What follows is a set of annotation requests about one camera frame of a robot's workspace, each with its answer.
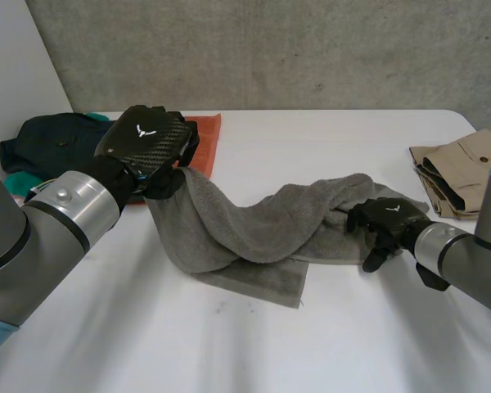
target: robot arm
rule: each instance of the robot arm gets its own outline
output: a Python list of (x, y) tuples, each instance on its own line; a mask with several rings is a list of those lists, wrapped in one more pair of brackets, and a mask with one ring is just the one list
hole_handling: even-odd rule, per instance
[(0, 182), (0, 345), (111, 229), (129, 197), (188, 165), (196, 124), (133, 106), (101, 140), (93, 164), (69, 171), (19, 208)]
[(395, 198), (355, 206), (349, 212), (348, 230), (357, 226), (377, 235), (376, 247), (363, 264), (365, 271), (377, 270), (388, 255), (407, 249), (428, 287), (445, 291), (454, 285), (491, 309), (491, 174), (474, 235), (432, 222), (408, 201)]

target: orange towel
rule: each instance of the orange towel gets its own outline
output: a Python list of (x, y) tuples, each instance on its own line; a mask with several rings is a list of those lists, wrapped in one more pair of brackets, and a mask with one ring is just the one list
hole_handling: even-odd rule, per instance
[(198, 134), (200, 135), (200, 144), (189, 167), (199, 170), (210, 178), (222, 116), (220, 114), (215, 116), (186, 116), (186, 120), (194, 120), (198, 123)]

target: gray towel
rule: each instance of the gray towel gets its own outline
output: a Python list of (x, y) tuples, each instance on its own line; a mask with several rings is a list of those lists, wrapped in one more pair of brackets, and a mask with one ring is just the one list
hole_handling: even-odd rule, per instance
[(369, 198), (404, 197), (353, 174), (287, 184), (237, 207), (203, 174), (179, 170), (186, 181), (171, 198), (146, 200), (171, 261), (202, 282), (295, 308), (309, 262), (359, 264), (367, 256), (370, 237), (345, 233), (347, 211)]

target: gray wall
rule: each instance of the gray wall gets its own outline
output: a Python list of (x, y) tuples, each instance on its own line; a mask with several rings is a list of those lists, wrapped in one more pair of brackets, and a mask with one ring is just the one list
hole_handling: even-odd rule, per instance
[(444, 108), (491, 128), (491, 0), (28, 0), (77, 111)]

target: gray robot arm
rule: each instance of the gray robot arm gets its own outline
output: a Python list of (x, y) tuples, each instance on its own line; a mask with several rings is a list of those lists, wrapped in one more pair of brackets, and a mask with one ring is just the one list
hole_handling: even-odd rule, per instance
[(475, 234), (434, 223), (418, 236), (418, 263), (491, 309), (491, 174)]
[(90, 166), (64, 173), (21, 208), (0, 182), (0, 345), (116, 224), (131, 194), (175, 161), (188, 165), (197, 144), (196, 124), (178, 112), (132, 106)]
[(115, 198), (66, 172), (22, 208), (0, 182), (0, 345), (113, 226)]

